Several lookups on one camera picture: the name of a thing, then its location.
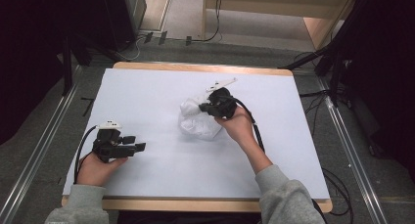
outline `metal frame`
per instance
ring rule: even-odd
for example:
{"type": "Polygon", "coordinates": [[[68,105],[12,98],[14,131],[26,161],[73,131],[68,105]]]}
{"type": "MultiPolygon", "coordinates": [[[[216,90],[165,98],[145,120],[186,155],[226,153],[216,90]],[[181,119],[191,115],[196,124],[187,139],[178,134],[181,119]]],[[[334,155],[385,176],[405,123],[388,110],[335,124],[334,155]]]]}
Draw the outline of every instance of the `metal frame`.
{"type": "Polygon", "coordinates": [[[18,181],[13,186],[11,193],[9,194],[5,205],[3,206],[0,212],[0,223],[7,224],[12,223],[13,218],[16,215],[16,212],[21,205],[23,198],[36,175],[37,169],[40,166],[43,158],[45,157],[49,146],[55,136],[56,131],[58,130],[62,119],[65,116],[65,113],[68,110],[70,102],[76,92],[79,77],[82,74],[81,66],[77,66],[74,74],[73,86],[70,88],[69,93],[62,97],[59,102],[55,112],[53,113],[51,119],[48,122],[45,130],[43,131],[42,136],[40,137],[36,147],[33,150],[29,160],[27,161],[26,166],[24,167],[21,176],[18,181]]]}
{"type": "MultiPolygon", "coordinates": [[[[329,86],[323,77],[318,78],[318,83],[321,90],[329,89],[329,86]]],[[[350,139],[350,136],[348,135],[345,123],[343,122],[339,110],[333,105],[330,98],[326,98],[326,106],[338,131],[340,140],[342,141],[342,145],[345,149],[348,162],[351,165],[351,170],[353,171],[363,199],[366,202],[373,223],[388,223],[386,216],[382,211],[378,196],[376,195],[370,179],[363,167],[363,164],[361,163],[360,158],[354,149],[354,145],[350,139]]]]}

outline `white paper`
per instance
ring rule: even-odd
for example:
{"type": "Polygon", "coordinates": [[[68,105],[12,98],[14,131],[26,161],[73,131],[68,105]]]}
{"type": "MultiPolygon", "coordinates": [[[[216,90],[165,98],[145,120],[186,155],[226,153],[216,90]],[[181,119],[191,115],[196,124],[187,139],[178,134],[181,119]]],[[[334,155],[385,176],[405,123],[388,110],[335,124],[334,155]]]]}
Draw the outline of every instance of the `white paper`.
{"type": "MultiPolygon", "coordinates": [[[[314,199],[328,199],[324,177],[292,76],[215,72],[107,69],[87,125],[115,120],[121,136],[136,136],[146,150],[130,157],[106,184],[106,196],[161,198],[259,198],[254,172],[240,147],[222,129],[213,141],[183,135],[180,104],[216,80],[253,113],[266,154],[314,199]]],[[[95,130],[82,154],[92,150],[95,130]]],[[[64,195],[73,183],[72,163],[64,195]]]]}

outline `crumpled white cloth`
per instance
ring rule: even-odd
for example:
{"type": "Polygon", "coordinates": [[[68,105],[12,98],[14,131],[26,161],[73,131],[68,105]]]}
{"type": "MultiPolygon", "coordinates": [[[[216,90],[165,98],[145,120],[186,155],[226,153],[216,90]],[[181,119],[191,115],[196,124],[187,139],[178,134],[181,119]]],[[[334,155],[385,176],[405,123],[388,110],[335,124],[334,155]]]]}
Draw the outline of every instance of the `crumpled white cloth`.
{"type": "Polygon", "coordinates": [[[180,105],[178,120],[183,134],[210,141],[222,128],[207,112],[199,109],[199,104],[208,103],[208,94],[187,99],[180,105]]]}

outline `finger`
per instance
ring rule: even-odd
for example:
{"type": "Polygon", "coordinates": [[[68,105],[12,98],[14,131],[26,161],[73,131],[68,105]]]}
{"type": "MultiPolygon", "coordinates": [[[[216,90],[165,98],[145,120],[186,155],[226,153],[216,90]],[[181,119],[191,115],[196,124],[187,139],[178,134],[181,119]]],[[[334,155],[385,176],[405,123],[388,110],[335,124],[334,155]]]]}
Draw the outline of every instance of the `finger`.
{"type": "Polygon", "coordinates": [[[124,164],[126,161],[128,161],[128,157],[124,158],[117,158],[111,162],[108,163],[109,167],[112,170],[116,170],[118,167],[120,167],[122,164],[124,164]]]}

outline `gray sweater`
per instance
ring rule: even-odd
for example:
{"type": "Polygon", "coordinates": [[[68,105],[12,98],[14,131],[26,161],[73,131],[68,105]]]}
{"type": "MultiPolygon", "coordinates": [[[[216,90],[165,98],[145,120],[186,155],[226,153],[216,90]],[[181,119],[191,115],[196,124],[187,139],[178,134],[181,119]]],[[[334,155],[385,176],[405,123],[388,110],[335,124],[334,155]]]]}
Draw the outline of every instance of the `gray sweater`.
{"type": "MultiPolygon", "coordinates": [[[[277,165],[260,171],[255,180],[261,190],[262,223],[324,223],[305,186],[289,180],[277,165]]],[[[45,223],[109,223],[102,209],[105,188],[72,185],[67,205],[52,211],[45,223]]]]}

